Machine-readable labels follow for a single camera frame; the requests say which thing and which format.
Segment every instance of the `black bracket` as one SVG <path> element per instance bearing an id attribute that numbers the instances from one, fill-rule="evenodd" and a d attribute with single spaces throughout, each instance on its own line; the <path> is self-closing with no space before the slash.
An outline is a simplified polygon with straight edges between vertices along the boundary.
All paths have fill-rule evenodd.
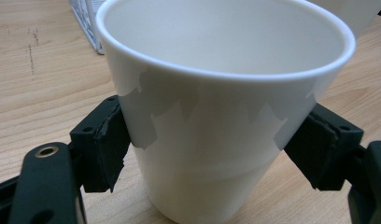
<path id="1" fill-rule="evenodd" d="M 0 184 L 0 223 L 86 223 L 79 188 L 113 190 L 131 143 L 118 97 L 105 99 L 70 135 L 69 145 L 49 143 L 30 151 L 20 176 Z M 352 184 L 353 223 L 381 223 L 381 141 L 365 149 L 362 135 L 316 105 L 285 151 L 315 189 Z"/>

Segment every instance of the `cup rim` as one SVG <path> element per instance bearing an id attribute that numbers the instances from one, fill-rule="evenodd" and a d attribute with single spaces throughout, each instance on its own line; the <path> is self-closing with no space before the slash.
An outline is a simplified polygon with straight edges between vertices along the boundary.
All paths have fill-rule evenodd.
<path id="1" fill-rule="evenodd" d="M 127 47 L 124 44 L 121 44 L 115 37 L 113 37 L 109 31 L 106 29 L 104 20 L 106 14 L 109 10 L 115 8 L 117 4 L 120 3 L 120 0 L 106 0 L 98 9 L 96 14 L 96 27 L 97 32 L 108 44 L 114 46 L 119 51 L 129 54 L 132 57 L 135 57 L 137 60 L 143 61 L 145 63 L 153 64 L 155 66 L 171 70 L 178 71 L 182 74 L 188 74 L 197 77 L 210 77 L 210 78 L 220 78 L 220 79 L 230 79 L 230 80 L 244 80 L 244 81 L 265 81 L 265 82 L 276 82 L 278 80 L 294 80 L 307 77 L 317 77 L 321 74 L 329 74 L 331 71 L 340 69 L 345 65 L 350 58 L 353 56 L 357 42 L 356 38 L 344 21 L 339 19 L 337 16 L 332 14 L 330 11 L 317 6 L 313 3 L 304 0 L 292 0 L 293 5 L 297 7 L 303 7 L 304 10 L 310 10 L 316 12 L 316 16 L 323 18 L 325 21 L 328 21 L 332 24 L 338 34 L 341 35 L 345 43 L 342 53 L 330 63 L 327 63 L 323 66 L 316 67 L 309 70 L 299 71 L 299 72 L 290 72 L 290 73 L 277 73 L 277 74 L 244 74 L 244 73 L 229 73 L 229 72 L 219 72 L 214 70 L 207 70 L 201 68 L 194 68 L 186 65 L 181 65 L 177 63 L 170 63 L 164 60 L 160 60 L 147 54 L 138 52 L 134 49 Z"/>

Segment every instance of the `table surface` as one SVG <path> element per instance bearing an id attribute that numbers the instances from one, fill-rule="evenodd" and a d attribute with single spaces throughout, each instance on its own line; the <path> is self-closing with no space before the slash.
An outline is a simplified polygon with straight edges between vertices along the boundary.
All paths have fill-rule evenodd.
<path id="1" fill-rule="evenodd" d="M 65 0 L 0 0 L 0 182 L 18 175 L 23 156 L 69 132 L 115 94 L 105 56 L 95 53 Z M 381 17 L 320 101 L 381 139 Z M 90 223 L 172 223 L 151 203 L 132 150 L 111 194 L 83 194 Z M 230 223 L 350 223 L 349 184 L 314 190 L 280 153 Z"/>

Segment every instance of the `screw hole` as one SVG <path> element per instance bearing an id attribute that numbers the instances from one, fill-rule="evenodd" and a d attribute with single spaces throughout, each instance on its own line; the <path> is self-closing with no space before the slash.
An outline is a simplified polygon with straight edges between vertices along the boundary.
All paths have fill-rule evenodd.
<path id="1" fill-rule="evenodd" d="M 49 157 L 51 155 L 53 155 L 54 153 L 56 153 L 59 149 L 55 146 L 53 147 L 43 147 L 41 149 L 39 149 L 35 156 L 38 157 L 38 158 L 45 158 L 45 157 Z"/>
<path id="2" fill-rule="evenodd" d="M 339 128 L 344 130 L 344 131 L 350 131 L 350 128 L 347 126 L 340 126 Z"/>
<path id="3" fill-rule="evenodd" d="M 88 132 L 90 132 L 92 130 L 92 127 L 87 127 L 87 128 L 84 128 L 82 131 L 84 132 L 84 133 L 88 133 Z"/>
<path id="4" fill-rule="evenodd" d="M 33 224 L 49 223 L 53 217 L 54 217 L 53 211 L 49 209 L 43 210 L 42 212 L 39 212 L 33 216 L 33 219 L 31 219 L 31 223 Z"/>

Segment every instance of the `wooden table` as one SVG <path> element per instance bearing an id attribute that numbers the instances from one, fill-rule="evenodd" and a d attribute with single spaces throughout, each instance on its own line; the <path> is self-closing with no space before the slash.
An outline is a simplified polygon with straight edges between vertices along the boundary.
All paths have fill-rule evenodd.
<path id="1" fill-rule="evenodd" d="M 66 0 L 0 0 L 0 182 L 18 175 L 27 151 L 69 132 L 115 94 Z M 381 17 L 321 103 L 381 139 Z M 350 223 L 346 195 L 313 190 L 282 152 L 231 223 Z M 90 223 L 172 223 L 148 201 L 134 153 L 114 193 L 84 194 Z"/>

